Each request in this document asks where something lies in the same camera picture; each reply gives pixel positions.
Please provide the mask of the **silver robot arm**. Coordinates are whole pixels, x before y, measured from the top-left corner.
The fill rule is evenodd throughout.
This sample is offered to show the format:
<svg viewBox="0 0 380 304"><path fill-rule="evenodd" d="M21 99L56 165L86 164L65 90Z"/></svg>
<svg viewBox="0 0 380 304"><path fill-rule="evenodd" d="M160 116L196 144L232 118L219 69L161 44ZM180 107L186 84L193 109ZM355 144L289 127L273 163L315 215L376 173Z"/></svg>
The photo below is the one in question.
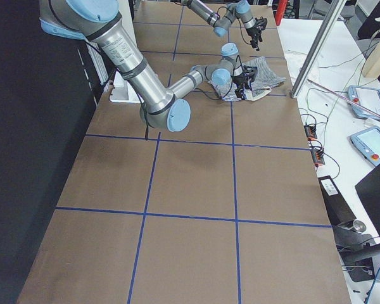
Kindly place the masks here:
<svg viewBox="0 0 380 304"><path fill-rule="evenodd" d="M264 17L255 17L248 1L239 1L224 6L225 14L223 16L210 9L202 1L181 0L174 1L174 3L186 6L196 13L207 24L213 27L213 31L219 37L227 34L234 21L238 20L239 24L243 24L246 33L250 37L250 42L247 42L243 37L243 33L241 33L243 41L256 51L260 50L258 43L263 41L262 32L266 29L268 21Z"/></svg>
<svg viewBox="0 0 380 304"><path fill-rule="evenodd" d="M255 78L253 68L241 63L236 45L227 43L222 46L219 63L194 66L174 85L164 87L124 29L118 1L40 1L39 8L46 33L99 45L138 95L140 116L147 128L184 130L191 118L184 96L204 81L220 86L232 82L236 96L244 99Z"/></svg>

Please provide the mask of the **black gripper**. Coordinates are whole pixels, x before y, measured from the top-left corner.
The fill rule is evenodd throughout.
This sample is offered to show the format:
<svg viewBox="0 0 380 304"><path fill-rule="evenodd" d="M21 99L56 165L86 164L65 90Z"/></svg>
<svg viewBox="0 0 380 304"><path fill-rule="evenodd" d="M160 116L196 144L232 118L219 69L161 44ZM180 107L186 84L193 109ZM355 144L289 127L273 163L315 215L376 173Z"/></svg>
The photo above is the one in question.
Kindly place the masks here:
<svg viewBox="0 0 380 304"><path fill-rule="evenodd" d="M263 26L261 25L257 25L257 26L250 27L247 29L247 34L250 37L250 45L256 51L260 50L259 42L263 41L262 32L263 32Z"/></svg>
<svg viewBox="0 0 380 304"><path fill-rule="evenodd" d="M244 100L244 90L251 89L251 77L248 74L239 74L234 76L234 83L236 85L236 97Z"/></svg>

